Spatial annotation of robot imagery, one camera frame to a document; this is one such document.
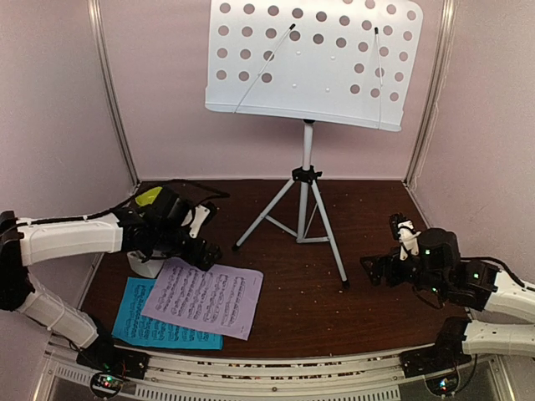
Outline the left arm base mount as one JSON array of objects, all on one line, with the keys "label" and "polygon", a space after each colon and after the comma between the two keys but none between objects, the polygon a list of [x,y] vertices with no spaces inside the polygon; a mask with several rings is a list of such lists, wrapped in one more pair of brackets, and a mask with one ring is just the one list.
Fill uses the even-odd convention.
[{"label": "left arm base mount", "polygon": [[150,356],[148,353],[118,348],[112,339],[98,337],[87,348],[69,343],[77,353],[76,362],[91,368],[89,390],[97,399],[110,400],[120,394],[134,379],[143,379]]}]

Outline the purple sheet music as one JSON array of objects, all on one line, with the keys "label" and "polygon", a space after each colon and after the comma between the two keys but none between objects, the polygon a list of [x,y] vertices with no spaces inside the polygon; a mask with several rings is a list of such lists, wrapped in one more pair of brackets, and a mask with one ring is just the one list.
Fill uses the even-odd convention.
[{"label": "purple sheet music", "polygon": [[141,314],[157,321],[247,341],[264,275],[215,265],[204,272],[179,258],[166,261]]}]

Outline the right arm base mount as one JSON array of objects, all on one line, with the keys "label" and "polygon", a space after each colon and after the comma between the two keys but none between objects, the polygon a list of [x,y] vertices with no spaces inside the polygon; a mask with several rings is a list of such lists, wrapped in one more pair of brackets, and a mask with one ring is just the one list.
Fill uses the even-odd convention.
[{"label": "right arm base mount", "polygon": [[[463,352],[465,339],[462,332],[442,330],[432,345],[402,352],[400,365],[405,378],[422,377],[433,396],[456,396],[471,381],[477,365],[477,357],[472,360],[472,356]],[[459,367],[466,363],[473,363],[472,371],[462,383]]]}]

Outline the white music stand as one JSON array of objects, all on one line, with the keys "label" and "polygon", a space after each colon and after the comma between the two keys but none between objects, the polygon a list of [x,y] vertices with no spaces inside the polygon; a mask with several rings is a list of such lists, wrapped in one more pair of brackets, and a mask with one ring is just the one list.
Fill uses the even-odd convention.
[{"label": "white music stand", "polygon": [[303,158],[257,216],[299,185],[299,244],[319,216],[343,287],[344,264],[312,163],[318,122],[398,132],[424,13],[413,1],[214,1],[210,5],[205,106],[218,113],[296,119]]}]

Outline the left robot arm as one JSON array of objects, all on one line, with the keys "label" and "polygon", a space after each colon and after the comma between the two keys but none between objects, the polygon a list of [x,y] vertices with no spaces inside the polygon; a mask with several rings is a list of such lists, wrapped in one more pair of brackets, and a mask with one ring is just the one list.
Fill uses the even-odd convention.
[{"label": "left robot arm", "polygon": [[221,258],[218,246],[200,230],[217,213],[210,199],[193,202],[167,185],[149,189],[139,200],[88,216],[32,220],[13,211],[1,214],[1,309],[18,312],[87,349],[103,371],[120,364],[120,352],[106,330],[89,315],[32,279],[30,266],[91,253],[124,253],[136,265],[180,257],[203,271]]}]

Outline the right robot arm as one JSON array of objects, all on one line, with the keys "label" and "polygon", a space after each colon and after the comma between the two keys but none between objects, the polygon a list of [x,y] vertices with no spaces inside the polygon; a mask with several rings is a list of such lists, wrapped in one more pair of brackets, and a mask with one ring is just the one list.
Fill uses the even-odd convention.
[{"label": "right robot arm", "polygon": [[442,228],[416,232],[401,224],[400,243],[382,256],[364,256],[361,266],[371,283],[403,283],[414,294],[428,291],[437,302],[520,319],[519,324],[492,324],[469,317],[446,319],[435,343],[426,349],[434,368],[478,354],[534,355],[534,285],[522,281],[502,261],[490,256],[461,256],[456,234]]}]

